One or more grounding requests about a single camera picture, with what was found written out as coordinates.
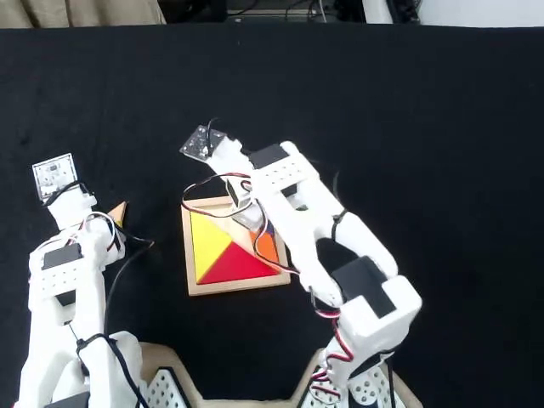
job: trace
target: yellow triangle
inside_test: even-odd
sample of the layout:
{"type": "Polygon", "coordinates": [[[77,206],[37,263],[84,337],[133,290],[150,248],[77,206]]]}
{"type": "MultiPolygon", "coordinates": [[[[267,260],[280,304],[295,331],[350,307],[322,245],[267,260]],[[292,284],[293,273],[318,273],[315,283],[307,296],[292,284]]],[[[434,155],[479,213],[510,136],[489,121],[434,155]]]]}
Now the yellow triangle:
{"type": "Polygon", "coordinates": [[[208,216],[192,212],[190,228],[195,254],[196,283],[207,273],[232,242],[229,234],[215,225],[208,216]]]}

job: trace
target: red triangle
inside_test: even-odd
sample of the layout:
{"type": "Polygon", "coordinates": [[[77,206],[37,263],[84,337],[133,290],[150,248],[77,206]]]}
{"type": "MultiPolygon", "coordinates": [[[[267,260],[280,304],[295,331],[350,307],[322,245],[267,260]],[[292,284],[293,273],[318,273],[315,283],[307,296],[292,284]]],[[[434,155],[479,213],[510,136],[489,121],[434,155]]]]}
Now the red triangle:
{"type": "Polygon", "coordinates": [[[240,279],[260,278],[278,275],[278,271],[247,253],[234,242],[219,256],[217,261],[198,282],[209,283],[239,281],[240,279]]]}

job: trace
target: tangram puzzle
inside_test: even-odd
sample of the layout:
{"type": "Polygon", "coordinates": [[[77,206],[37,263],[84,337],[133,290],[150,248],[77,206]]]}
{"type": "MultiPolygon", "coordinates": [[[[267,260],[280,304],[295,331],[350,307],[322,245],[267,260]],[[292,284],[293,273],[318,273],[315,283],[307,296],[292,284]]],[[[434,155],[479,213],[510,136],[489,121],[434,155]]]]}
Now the tangram puzzle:
{"type": "MultiPolygon", "coordinates": [[[[229,197],[187,201],[217,213],[230,208],[229,197]]],[[[289,283],[288,273],[259,259],[252,248],[256,234],[232,218],[211,218],[182,208],[187,286],[191,296],[289,283]]],[[[286,264],[281,238],[269,228],[258,241],[267,259],[286,264]]]]}

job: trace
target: circuit board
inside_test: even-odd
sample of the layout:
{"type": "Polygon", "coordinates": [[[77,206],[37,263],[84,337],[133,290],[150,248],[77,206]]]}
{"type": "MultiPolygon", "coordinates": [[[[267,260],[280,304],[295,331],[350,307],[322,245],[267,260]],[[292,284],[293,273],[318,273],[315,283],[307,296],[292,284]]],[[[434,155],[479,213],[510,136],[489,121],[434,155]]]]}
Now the circuit board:
{"type": "Polygon", "coordinates": [[[183,147],[179,149],[179,152],[199,162],[206,162],[207,158],[213,154],[221,141],[226,137],[227,133],[210,129],[210,149],[208,151],[207,127],[200,125],[190,135],[189,140],[185,142],[183,147]]]}

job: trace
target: wooden puzzle frame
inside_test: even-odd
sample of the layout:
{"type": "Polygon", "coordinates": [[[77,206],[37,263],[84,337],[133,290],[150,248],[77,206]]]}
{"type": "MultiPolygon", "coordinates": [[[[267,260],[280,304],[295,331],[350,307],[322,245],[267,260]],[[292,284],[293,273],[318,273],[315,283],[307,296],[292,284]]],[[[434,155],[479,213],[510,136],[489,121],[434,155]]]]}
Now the wooden puzzle frame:
{"type": "MultiPolygon", "coordinates": [[[[198,207],[206,211],[220,211],[222,209],[230,210],[232,201],[230,197],[203,198],[200,200],[189,200],[186,202],[191,207],[198,207]]],[[[230,218],[225,218],[230,222],[235,222],[230,218]]],[[[276,276],[264,276],[258,278],[231,280],[228,282],[208,283],[198,285],[195,274],[195,254],[193,251],[193,237],[191,232],[190,212],[181,207],[181,221],[184,236],[185,247],[185,265],[187,275],[187,290],[189,296],[209,295],[212,293],[242,291],[246,289],[257,289],[259,287],[269,287],[278,285],[287,285],[291,283],[291,275],[286,271],[281,271],[276,276]]],[[[275,246],[278,252],[278,259],[281,264],[287,265],[286,246],[278,235],[275,235],[275,246]]]]}

